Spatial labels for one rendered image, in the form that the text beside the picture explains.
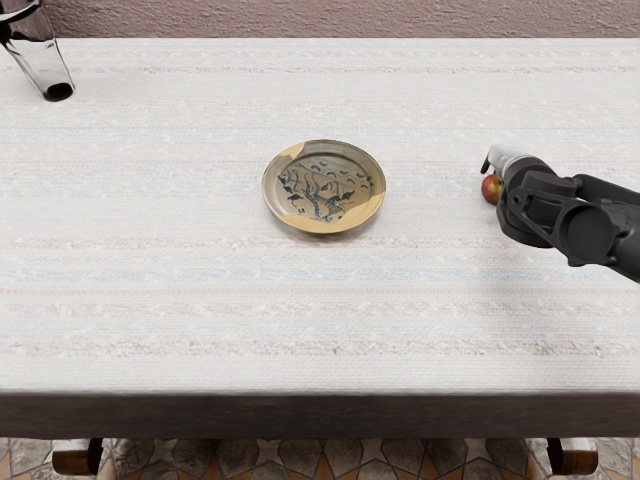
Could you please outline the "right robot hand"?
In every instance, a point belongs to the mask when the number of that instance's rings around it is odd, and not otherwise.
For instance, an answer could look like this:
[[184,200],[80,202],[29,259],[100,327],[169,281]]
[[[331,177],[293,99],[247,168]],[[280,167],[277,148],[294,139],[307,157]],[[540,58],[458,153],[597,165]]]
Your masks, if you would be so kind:
[[503,178],[508,168],[517,160],[527,158],[528,154],[521,149],[506,145],[493,145],[484,160],[480,173],[485,174],[490,168],[499,177]]

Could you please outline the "patterned ceramic plate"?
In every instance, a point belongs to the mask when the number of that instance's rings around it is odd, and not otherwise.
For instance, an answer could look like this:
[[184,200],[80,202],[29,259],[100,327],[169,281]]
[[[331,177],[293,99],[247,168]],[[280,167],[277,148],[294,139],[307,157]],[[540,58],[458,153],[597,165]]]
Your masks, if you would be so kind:
[[313,234],[357,228],[381,208],[386,178],[364,150],[312,140],[279,153],[262,178],[266,205],[284,224]]

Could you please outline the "red yellow apple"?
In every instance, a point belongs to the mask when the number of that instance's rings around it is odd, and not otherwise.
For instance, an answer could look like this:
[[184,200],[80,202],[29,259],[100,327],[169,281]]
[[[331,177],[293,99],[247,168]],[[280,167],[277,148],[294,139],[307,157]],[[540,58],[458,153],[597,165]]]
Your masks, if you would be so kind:
[[502,178],[496,173],[487,175],[481,183],[481,194],[484,200],[491,204],[497,205],[501,197],[503,187]]

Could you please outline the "clear wine glass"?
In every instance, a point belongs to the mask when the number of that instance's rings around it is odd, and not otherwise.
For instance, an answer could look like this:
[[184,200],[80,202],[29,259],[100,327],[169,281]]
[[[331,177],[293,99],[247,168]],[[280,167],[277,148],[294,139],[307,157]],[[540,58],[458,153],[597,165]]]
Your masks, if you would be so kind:
[[0,44],[45,100],[58,102],[74,93],[44,0],[0,0]]

